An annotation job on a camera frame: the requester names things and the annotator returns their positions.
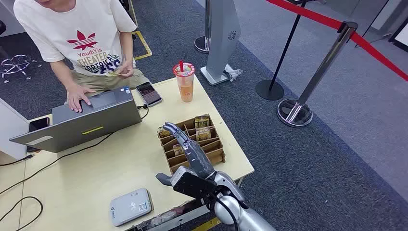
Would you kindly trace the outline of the person's right hand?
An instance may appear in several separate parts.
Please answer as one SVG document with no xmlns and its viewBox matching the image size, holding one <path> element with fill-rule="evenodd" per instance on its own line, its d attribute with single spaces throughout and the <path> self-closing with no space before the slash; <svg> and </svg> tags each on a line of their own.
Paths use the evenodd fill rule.
<svg viewBox="0 0 408 231">
<path fill-rule="evenodd" d="M 68 84 L 66 90 L 69 108 L 77 113 L 82 112 L 82 106 L 80 104 L 81 100 L 85 101 L 87 105 L 91 105 L 90 100 L 86 96 L 86 93 L 96 92 L 95 90 L 83 87 L 76 83 Z"/>
</svg>

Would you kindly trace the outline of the person's left hand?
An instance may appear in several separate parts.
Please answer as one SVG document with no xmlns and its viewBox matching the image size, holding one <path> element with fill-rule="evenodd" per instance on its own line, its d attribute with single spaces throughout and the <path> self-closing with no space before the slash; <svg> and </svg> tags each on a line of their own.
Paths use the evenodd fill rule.
<svg viewBox="0 0 408 231">
<path fill-rule="evenodd" d="M 127 60 L 122 63 L 120 67 L 116 70 L 118 76 L 122 79 L 133 76 L 133 61 Z"/>
</svg>

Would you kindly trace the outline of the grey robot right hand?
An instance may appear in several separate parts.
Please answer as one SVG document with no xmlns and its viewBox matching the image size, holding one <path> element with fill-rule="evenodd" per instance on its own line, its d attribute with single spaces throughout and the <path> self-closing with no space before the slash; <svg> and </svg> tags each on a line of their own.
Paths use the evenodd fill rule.
<svg viewBox="0 0 408 231">
<path fill-rule="evenodd" d="M 217 184 L 209 177 L 215 172 L 209 158 L 198 143 L 189 138 L 178 126 L 165 122 L 163 128 L 169 131 L 181 145 L 189 162 L 189 167 L 179 167 L 179 173 L 168 176 L 163 173 L 156 174 L 156 179 L 166 186 L 179 190 L 195 189 L 198 191 L 212 191 Z"/>
</svg>

